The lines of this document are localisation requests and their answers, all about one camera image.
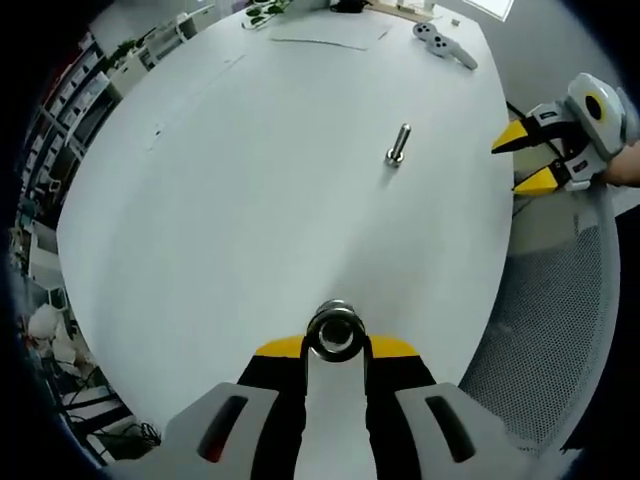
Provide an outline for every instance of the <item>white controller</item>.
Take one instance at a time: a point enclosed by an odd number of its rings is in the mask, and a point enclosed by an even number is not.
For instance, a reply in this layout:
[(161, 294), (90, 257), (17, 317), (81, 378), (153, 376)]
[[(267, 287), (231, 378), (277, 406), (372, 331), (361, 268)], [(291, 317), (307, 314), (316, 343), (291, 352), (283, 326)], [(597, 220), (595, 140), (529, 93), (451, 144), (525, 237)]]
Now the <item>white controller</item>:
[(431, 23), (416, 23), (413, 26), (413, 34), (426, 42), (427, 50), (434, 55), (442, 58), (451, 55), (470, 70), (478, 68), (478, 62), (469, 52), (463, 49), (455, 40), (439, 33), (435, 25)]

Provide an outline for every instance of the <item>white tabletop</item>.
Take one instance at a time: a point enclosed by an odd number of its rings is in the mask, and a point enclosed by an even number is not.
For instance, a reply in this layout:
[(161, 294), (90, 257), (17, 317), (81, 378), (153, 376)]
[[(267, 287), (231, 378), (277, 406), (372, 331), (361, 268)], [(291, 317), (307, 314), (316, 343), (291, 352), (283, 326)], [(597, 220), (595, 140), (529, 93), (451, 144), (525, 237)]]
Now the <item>white tabletop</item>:
[[(505, 261), (505, 99), (478, 25), (436, 24), (478, 61), (429, 54), (412, 23), (365, 51), (275, 42), (243, 14), (164, 59), (80, 166), (58, 240), (72, 307), (116, 391), (160, 427), (330, 298), (458, 383)], [(383, 157), (413, 133), (391, 174)]]

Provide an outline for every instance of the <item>human hand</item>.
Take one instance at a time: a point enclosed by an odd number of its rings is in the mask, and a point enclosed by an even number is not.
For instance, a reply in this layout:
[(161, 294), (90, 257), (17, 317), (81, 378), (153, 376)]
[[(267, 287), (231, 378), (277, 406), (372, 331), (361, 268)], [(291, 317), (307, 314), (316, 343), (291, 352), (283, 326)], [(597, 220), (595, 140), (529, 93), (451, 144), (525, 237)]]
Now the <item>human hand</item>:
[(624, 147), (602, 174), (602, 179), (619, 187), (640, 187), (640, 142)]

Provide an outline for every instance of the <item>paper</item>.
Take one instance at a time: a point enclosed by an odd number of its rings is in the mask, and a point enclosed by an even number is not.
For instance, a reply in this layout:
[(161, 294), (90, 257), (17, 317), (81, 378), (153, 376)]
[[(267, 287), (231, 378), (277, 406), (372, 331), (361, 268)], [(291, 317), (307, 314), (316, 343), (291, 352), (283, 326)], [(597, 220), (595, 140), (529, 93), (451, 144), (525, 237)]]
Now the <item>paper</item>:
[(313, 42), (367, 50), (384, 37), (391, 24), (371, 12), (345, 14), (324, 11), (284, 19), (271, 28), (270, 38), (282, 42)]

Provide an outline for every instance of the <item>desk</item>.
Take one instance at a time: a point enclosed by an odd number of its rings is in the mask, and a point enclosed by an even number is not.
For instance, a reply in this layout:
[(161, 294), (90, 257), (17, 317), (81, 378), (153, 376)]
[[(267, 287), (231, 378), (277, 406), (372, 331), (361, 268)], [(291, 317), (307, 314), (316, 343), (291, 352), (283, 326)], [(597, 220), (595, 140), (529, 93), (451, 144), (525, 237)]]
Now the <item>desk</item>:
[(475, 72), (376, 12), (354, 17), (392, 26), (367, 51), (273, 42), (236, 14), (118, 105), (58, 241), (82, 333), (137, 416), (162, 428), (335, 297), (370, 333), (410, 341), (438, 381), (460, 381), (502, 275), (513, 167), (490, 154), (507, 122), (491, 52), (456, 17), (436, 23)]

